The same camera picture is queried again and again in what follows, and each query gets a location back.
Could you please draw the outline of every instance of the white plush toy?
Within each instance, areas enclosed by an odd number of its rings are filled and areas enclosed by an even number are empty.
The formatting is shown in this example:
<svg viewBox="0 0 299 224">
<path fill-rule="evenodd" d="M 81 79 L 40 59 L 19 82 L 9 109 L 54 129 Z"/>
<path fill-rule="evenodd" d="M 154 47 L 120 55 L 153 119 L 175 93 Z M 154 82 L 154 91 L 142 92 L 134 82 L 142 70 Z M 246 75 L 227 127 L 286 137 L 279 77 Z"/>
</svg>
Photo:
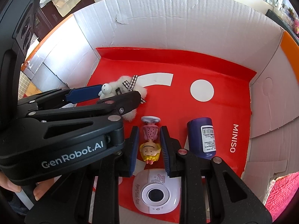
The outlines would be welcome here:
<svg viewBox="0 0 299 224">
<path fill-rule="evenodd" d="M 127 93 L 128 89 L 123 85 L 124 81 L 130 82 L 132 77 L 122 76 L 117 81 L 105 83 L 102 86 L 102 90 L 99 92 L 100 99 L 106 99 L 113 96 L 116 96 L 116 89 L 120 88 L 122 93 Z M 138 91 L 141 94 L 141 97 L 144 99 L 147 95 L 147 90 L 144 87 L 135 84 L 134 91 Z M 127 121 L 132 121 L 136 116 L 136 109 L 132 110 L 129 113 L 123 115 L 123 118 Z"/>
</svg>

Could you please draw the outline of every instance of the pink towel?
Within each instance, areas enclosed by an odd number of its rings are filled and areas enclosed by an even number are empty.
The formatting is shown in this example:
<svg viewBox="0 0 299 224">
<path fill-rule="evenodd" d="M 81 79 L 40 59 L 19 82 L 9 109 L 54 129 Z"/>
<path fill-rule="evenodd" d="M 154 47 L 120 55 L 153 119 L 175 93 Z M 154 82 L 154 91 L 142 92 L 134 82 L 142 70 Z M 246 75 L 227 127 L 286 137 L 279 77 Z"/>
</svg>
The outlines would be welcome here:
<svg viewBox="0 0 299 224">
<path fill-rule="evenodd" d="M 265 204 L 273 221 L 285 210 L 299 188 L 299 172 L 276 180 Z"/>
</svg>

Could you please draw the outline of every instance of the red mat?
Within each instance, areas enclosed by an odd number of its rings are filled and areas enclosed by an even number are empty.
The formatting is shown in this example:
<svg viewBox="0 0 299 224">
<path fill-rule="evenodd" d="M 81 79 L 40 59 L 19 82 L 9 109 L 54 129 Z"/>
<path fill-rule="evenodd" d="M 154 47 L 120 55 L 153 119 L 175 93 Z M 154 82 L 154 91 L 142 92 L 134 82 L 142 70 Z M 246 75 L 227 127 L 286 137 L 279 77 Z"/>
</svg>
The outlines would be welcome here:
<svg viewBox="0 0 299 224">
<path fill-rule="evenodd" d="M 101 61 L 89 80 L 88 86 L 118 80 L 122 75 L 145 75 L 156 72 L 172 73 L 171 86 L 152 85 L 147 87 L 145 104 L 137 109 L 136 118 L 125 122 L 125 137 L 129 137 L 132 126 L 143 126 L 141 117 L 153 115 L 161 118 L 160 125 L 166 125 L 171 137 L 184 147 L 187 138 L 187 122 L 200 117 L 212 119 L 216 155 L 241 176 L 247 156 L 250 129 L 249 81 L 256 74 L 238 64 L 213 56 L 164 49 L 139 48 L 97 48 Z M 214 95 L 207 102 L 194 99 L 190 87 L 196 80 L 209 81 Z M 81 103 L 90 105 L 97 100 Z M 238 125 L 237 145 L 231 152 L 234 125 Z M 163 158 L 146 168 L 163 168 Z M 119 186 L 119 203 L 122 207 L 141 213 L 134 206 L 132 183 L 134 176 L 124 178 Z M 152 218 L 178 223 L 178 206 L 173 212 L 149 215 Z"/>
</svg>

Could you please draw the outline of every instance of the human hand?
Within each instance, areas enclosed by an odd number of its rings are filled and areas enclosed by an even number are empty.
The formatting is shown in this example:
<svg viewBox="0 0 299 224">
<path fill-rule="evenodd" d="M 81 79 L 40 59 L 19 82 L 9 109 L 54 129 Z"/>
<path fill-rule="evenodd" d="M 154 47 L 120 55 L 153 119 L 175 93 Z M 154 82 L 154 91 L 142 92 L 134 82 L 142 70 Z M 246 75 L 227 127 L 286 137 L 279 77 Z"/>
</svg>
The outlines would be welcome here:
<svg viewBox="0 0 299 224">
<path fill-rule="evenodd" d="M 36 200 L 39 200 L 54 184 L 54 179 L 48 179 L 39 182 L 37 187 L 34 189 L 33 194 Z M 12 183 L 3 172 L 0 172 L 0 186 L 4 189 L 20 193 L 21 187 Z"/>
</svg>

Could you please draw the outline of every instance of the bow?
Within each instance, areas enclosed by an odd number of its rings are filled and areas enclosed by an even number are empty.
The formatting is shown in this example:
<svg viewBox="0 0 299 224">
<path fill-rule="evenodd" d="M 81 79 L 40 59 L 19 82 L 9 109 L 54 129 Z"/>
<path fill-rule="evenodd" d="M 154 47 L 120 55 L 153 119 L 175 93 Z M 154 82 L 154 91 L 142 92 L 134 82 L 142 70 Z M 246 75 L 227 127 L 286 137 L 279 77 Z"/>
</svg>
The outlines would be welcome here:
<svg viewBox="0 0 299 224">
<path fill-rule="evenodd" d="M 126 89 L 129 92 L 133 91 L 133 89 L 135 87 L 135 84 L 137 82 L 137 78 L 138 78 L 138 76 L 134 75 L 134 76 L 132 76 L 132 79 L 131 79 L 130 83 L 127 80 L 123 82 L 123 85 L 126 87 Z M 144 103 L 146 103 L 146 101 L 143 98 L 141 98 L 141 102 L 140 103 L 144 104 Z"/>
</svg>

